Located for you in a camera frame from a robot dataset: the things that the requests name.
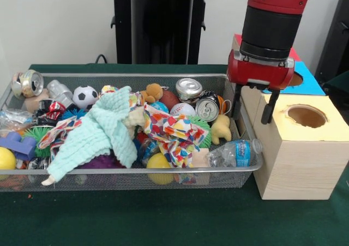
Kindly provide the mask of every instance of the yellow ball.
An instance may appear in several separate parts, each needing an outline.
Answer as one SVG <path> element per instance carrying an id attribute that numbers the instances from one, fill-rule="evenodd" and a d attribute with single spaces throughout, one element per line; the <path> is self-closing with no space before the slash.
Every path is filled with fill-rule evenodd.
<path id="1" fill-rule="evenodd" d="M 0 170 L 14 170 L 16 168 L 16 157 L 9 149 L 0 147 Z"/>
<path id="2" fill-rule="evenodd" d="M 152 156 L 147 164 L 148 169 L 168 169 L 170 168 L 167 159 L 162 153 L 155 154 Z M 148 174 L 149 179 L 151 179 L 155 184 L 166 185 L 173 181 L 172 173 L 150 173 Z"/>

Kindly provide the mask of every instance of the green spiky ball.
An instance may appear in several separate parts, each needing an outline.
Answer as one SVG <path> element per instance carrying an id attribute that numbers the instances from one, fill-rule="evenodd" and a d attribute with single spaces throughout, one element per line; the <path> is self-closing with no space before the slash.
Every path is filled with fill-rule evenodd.
<path id="1" fill-rule="evenodd" d="M 24 132 L 24 137 L 32 137 L 37 141 L 37 146 L 35 148 L 36 157 L 49 157 L 51 156 L 50 146 L 45 149 L 39 149 L 38 144 L 40 140 L 49 132 L 52 128 L 49 127 L 33 127 Z"/>
<path id="2" fill-rule="evenodd" d="M 202 129 L 208 130 L 208 134 L 204 141 L 199 145 L 200 148 L 209 148 L 211 147 L 211 140 L 212 140 L 212 135 L 211 135 L 211 128 L 208 125 L 206 121 L 204 121 L 202 118 L 199 116 L 188 116 L 188 119 L 190 122 L 194 125 L 197 125 L 201 127 Z"/>

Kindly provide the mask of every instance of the red robot arm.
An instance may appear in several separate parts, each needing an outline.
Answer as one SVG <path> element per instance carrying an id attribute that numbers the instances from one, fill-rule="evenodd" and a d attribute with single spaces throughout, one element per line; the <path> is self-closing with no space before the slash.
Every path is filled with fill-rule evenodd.
<path id="1" fill-rule="evenodd" d="M 248 0 L 240 51 L 229 56 L 228 77 L 236 83 L 233 118 L 237 119 L 243 86 L 269 89 L 272 97 L 262 123 L 272 120 L 280 90 L 290 83 L 294 61 L 289 53 L 308 0 Z"/>

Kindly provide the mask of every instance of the purple toy block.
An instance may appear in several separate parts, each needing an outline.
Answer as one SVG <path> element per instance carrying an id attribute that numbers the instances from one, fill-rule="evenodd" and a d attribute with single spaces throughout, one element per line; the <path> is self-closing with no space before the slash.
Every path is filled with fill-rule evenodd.
<path id="1" fill-rule="evenodd" d="M 32 137 L 25 137 L 23 141 L 21 140 L 21 135 L 12 131 L 5 138 L 0 138 L 0 147 L 13 151 L 17 159 L 33 159 L 37 141 Z"/>

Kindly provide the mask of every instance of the plastic water bottle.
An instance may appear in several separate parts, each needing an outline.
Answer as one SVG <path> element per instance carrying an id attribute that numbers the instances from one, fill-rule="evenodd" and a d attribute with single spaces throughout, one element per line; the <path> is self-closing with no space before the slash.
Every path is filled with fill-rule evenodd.
<path id="1" fill-rule="evenodd" d="M 211 167 L 248 167 L 257 154 L 262 153 L 260 140 L 227 142 L 206 155 Z"/>

